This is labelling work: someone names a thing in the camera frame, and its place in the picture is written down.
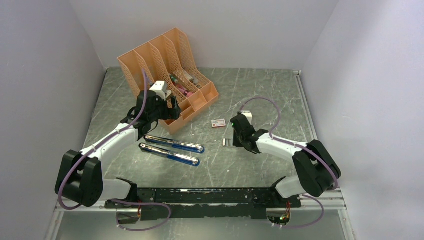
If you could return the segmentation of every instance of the small card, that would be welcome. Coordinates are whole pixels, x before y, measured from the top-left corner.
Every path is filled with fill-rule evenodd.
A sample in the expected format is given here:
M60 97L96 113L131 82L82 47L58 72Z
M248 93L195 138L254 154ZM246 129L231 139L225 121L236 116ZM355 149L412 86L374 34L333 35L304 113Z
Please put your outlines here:
M212 128L220 128L225 126L226 126L225 119L212 120Z

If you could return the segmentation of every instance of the tabletop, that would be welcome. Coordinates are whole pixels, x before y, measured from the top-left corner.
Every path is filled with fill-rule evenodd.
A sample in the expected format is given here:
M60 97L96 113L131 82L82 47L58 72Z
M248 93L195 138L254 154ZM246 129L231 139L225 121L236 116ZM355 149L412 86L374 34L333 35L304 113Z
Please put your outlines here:
M310 142L313 131L309 127L307 111L300 91L301 85L291 70L200 68L219 92L219 100L195 117L174 135L160 125L151 134L205 147L203 154L192 153L200 159L197 167L141 152L138 144L124 149L112 161L103 175L106 179L124 178L145 188L210 188L210 187L269 187L278 179L294 174L290 161L267 154L253 154L241 147L223 147L224 138L233 138L229 120L240 106L255 96L273 99L280 107L281 121L274 134L298 142ZM108 69L85 146L90 146L110 133L135 106L125 77L118 67ZM268 130L277 119L274 106L264 100L249 102L246 110L253 114L256 130ZM226 127L212 128L211 121L225 119ZM172 148L173 151L190 154ZM81 211L55 211L56 219L50 229L61 240L73 239L312 239L325 236L328 240L354 239L347 219L346 206L340 191L330 192L326 200L324 218L307 228L285 229L271 227L269 222L249 217L176 218L161 228L147 232L123 232L116 228L115 212L101 208ZM319 207L303 202L295 208L293 226L310 223L320 215ZM139 221L132 228L154 226L158 221Z
M144 188L269 187L294 173L290 159L268 154L253 154L239 147L224 147L224 138L233 138L230 119L248 99L261 96L280 107L281 121L274 134L286 139L309 142L312 132L292 70L199 68L219 93L209 109L170 135L160 125L150 134L183 142L202 144L202 154L172 148L181 154L200 159L197 167L142 152L133 144L104 166L105 179L123 178ZM129 85L119 67L108 69L100 91L84 147L110 133L136 105ZM262 99L249 102L244 110L252 112L256 130L268 130L277 119L274 106ZM225 119L227 126L212 128L211 121Z

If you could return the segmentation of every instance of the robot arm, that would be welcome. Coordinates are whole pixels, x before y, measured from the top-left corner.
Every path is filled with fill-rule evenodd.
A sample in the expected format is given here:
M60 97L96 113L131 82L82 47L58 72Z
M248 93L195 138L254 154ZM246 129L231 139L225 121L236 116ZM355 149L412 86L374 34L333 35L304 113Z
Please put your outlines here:
M255 131L251 125L252 114L249 111L239 112L230 121L234 128L233 145L235 147L244 147L247 151L254 154L270 154L289 162L293 161L296 174L284 177L273 185L283 198L286 199L293 195L305 193L319 197L334 184L330 173L320 162L316 162L317 159L300 147L295 146L303 146L313 151L330 167L336 178L340 178L341 171L339 167L320 141L313 140L309 143L294 142L278 137L295 145L292 146L274 140L267 130L260 129Z
M81 151L69 150L62 159L55 186L56 194L59 192L65 176L75 163L88 151L94 149L94 152L88 155L77 170L72 173L62 195L86 207L91 207L99 200L108 199L125 199L136 202L137 185L135 183L119 178L103 179L102 172L109 167L111 161L123 149L146 135L151 130L152 123L158 120L178 119L181 109L174 96L171 98L172 107L168 108L165 95L167 87L164 81L157 81L147 91L144 111L134 125L128 129L120 131L127 127L140 113L144 102L143 94L138 96L137 105L128 112L126 118L111 133ZM95 149L95 146L114 132L118 132L118 134L109 139L101 148Z

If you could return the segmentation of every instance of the purple cable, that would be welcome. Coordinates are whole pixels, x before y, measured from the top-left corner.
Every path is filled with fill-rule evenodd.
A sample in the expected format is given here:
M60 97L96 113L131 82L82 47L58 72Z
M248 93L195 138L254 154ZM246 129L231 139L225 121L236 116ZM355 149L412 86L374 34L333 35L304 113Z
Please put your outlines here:
M135 206L162 206L165 207L166 209L168 209L168 216L166 217L166 219L159 223L158 225L152 226L152 227L148 227L148 228L142 228L142 229L133 229L133 228L126 228L123 227L118 220L118 214L116 214L116 226L124 231L130 231L130 232L144 232L144 231L149 231L152 229L157 229L160 226L164 225L165 223L167 223L170 218L171 218L171 208L164 204L164 203L159 203L159 202L128 202L128 201L122 201L119 199L111 199L111 201L116 202L116 203L120 203L120 204L130 204L130 205L135 205Z
M119 130L119 132L125 131L127 129L129 129L131 126L133 126L137 120L139 120L139 118L142 116L143 111L145 110L145 106L146 106L146 99L147 99L147 74L145 72L144 69L141 70L143 72L143 78L144 78L144 99L143 99L143 105L141 106L141 111L140 113L138 113L137 117L135 117L135 119L128 125L125 126L123 128L121 128ZM118 131L114 131L113 133L111 133L110 135L108 135L107 137L105 137L101 142L99 142L96 146L94 146L95 149L99 149L100 147L102 147L105 143L107 143L110 139L112 139L113 137L115 137L116 135L118 135ZM77 204L76 206L66 206L64 204L64 201L62 200L62 194L64 192L64 188L66 183L68 182L69 178L71 177L72 173L78 168L78 166L81 164L81 162L90 154L92 154L95 150L91 149L89 150L86 154L84 154L76 163L75 165L69 170L69 172L67 173L67 175L65 176L65 178L63 179L62 184L60 185L59 188L59 192L57 193L57 201L59 202L60 206L65 209L65 210L74 210L77 209L81 206L81 204Z
M334 181L334 187L332 189L329 189L329 190L335 190L336 188L338 188L339 187L339 181L337 180L336 175L334 174L334 172L331 170L331 168L327 165L327 163L320 156L318 156L317 154L315 154L313 151L311 151L307 147L304 147L302 145L297 145L296 143L293 143L291 141L287 141L287 140L280 139L280 138L277 138L277 137L274 137L273 136L273 131L278 126L278 124L280 123L280 119L281 119L280 108L277 106L277 104L276 104L275 101L273 101L273 100L271 100L269 98L263 97L263 96L255 96L255 97L252 97L251 99L247 100L243 105L241 105L240 111L243 110L243 108L245 107L245 105L248 102L250 102L250 101L252 101L254 99L267 100L268 102L272 103L274 105L274 107L276 108L276 110L277 110L277 114L278 114L277 122L269 130L269 136L271 137L271 139L273 139L273 140L275 140L277 142L280 142L280 143L284 143L284 144L288 144L288 145L291 145L291 146L294 146L294 147L297 147L297 148L301 148L302 150L305 150L306 152L308 152L310 155L312 155L314 158L316 158L318 160L318 162L320 162L324 166L324 168L328 171L328 173L330 173L330 175L331 175L331 177L332 177L332 179Z
M309 154L311 154L314 158L316 158L324 167L325 167L325 169L330 173L330 175L331 175L331 177L332 177L332 179L333 179L333 181L334 181L334 187L332 188L332 189L330 189L330 190L334 190L334 189L336 189L338 186L339 186L339 181L337 180L337 177L336 177L336 175L334 174L334 172L331 170L331 168L326 164L326 162L324 161L324 160L322 160L321 159L321 157L320 156L318 156L318 155L316 155L313 151L311 151L311 150L309 150L308 148L306 148L306 147L304 147L304 146L301 146L301 145L297 145L296 143L293 143L293 142L291 142L291 141L286 141L286 140L284 140L284 139L280 139L280 138L277 138L277 137L274 137L273 136L273 131L274 131L274 129L278 126L278 124L280 123L280 119L281 119L281 113L280 113L280 108L277 106L277 104L276 104L276 102L275 101L273 101L273 100L271 100L271 99L269 99L269 98L266 98L266 97L263 97L263 96L255 96L255 97L252 97L251 99L249 99L249 100L247 100L243 105L241 105L241 107L240 107L240 111L241 110L243 110L243 108L245 107L245 105L248 103L248 102L250 102L250 101L252 101L252 100L254 100L254 99L263 99L263 100L267 100L268 102L270 102L270 103L272 103L273 105L274 105L274 107L276 108L276 110L277 110L277 114L278 114L278 118L277 118L277 121L276 121L276 123L274 124L274 126L272 126L271 127L271 129L269 130L269 136L271 137L271 139L273 139L273 140L275 140L275 141L278 141L278 142L280 142L280 143L284 143L284 144L288 144L288 145L291 145L291 146L294 146L294 147L299 147L299 148L301 148L302 150L305 150L306 152L308 152ZM310 223L307 223L307 224L303 224L303 225L298 225L298 226L281 226L282 228L285 228L285 229L301 229L301 228L305 228L305 227L309 227L309 226L311 226L311 225L314 225L314 224L316 224L316 223L318 223L322 218L323 218L323 216L324 216L324 206L323 206L323 204L318 200L318 199L316 199L315 197L312 197L312 196L308 196L308 195L305 195L305 194L302 194L302 196L303 197L306 197L306 198L309 198L309 199L312 199L312 200L314 200L315 202L317 202L318 204L319 204L319 206L321 206L321 215L316 219L316 220L314 220L314 221L312 221L312 222L310 222Z

